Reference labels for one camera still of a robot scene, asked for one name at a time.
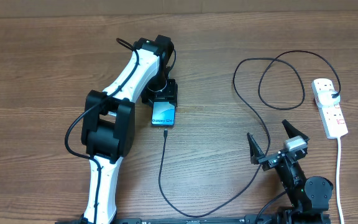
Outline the blue screen Galaxy smartphone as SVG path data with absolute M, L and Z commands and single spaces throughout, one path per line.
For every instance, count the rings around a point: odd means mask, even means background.
M 175 106 L 167 101 L 155 102 L 151 123 L 154 126 L 173 126 L 175 124 Z

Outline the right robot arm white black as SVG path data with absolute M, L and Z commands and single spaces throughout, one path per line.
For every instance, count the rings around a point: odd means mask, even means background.
M 283 149 L 266 156 L 253 136 L 248 133 L 250 161 L 259 164 L 264 171 L 275 169 L 284 191 L 269 201 L 255 217 L 245 216 L 245 221 L 254 223 L 330 223 L 329 201 L 333 194 L 333 183 L 325 177 L 306 177 L 298 161 L 308 153 L 309 137 L 292 126 L 287 120 L 282 124 L 288 134 Z M 276 213 L 263 215 L 264 211 L 283 195 L 287 195 L 291 206 L 280 207 Z

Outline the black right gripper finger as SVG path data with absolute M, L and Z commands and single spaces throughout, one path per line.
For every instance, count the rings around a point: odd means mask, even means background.
M 257 144 L 251 133 L 247 133 L 247 139 L 250 147 L 250 162 L 252 164 L 259 164 L 260 160 L 265 157 L 265 154 L 262 152 L 260 146 Z
M 307 135 L 305 135 L 304 133 L 302 133 L 301 131 L 296 129 L 286 119 L 284 119 L 282 121 L 282 124 L 283 124 L 283 127 L 285 128 L 285 131 L 287 132 L 287 135 L 288 135 L 289 138 L 294 138 L 294 137 L 300 136 L 305 141 L 310 140 L 310 138 Z

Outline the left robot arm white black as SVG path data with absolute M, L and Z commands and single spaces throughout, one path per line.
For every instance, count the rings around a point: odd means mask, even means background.
M 89 157 L 91 178 L 87 208 L 80 223 L 112 223 L 116 217 L 119 169 L 135 137 L 135 104 L 152 108 L 154 126 L 173 126 L 178 85 L 169 77 L 176 51 L 171 38 L 141 38 L 130 44 L 118 39 L 132 52 L 116 80 L 103 91 L 92 90 L 81 117 L 81 143 Z

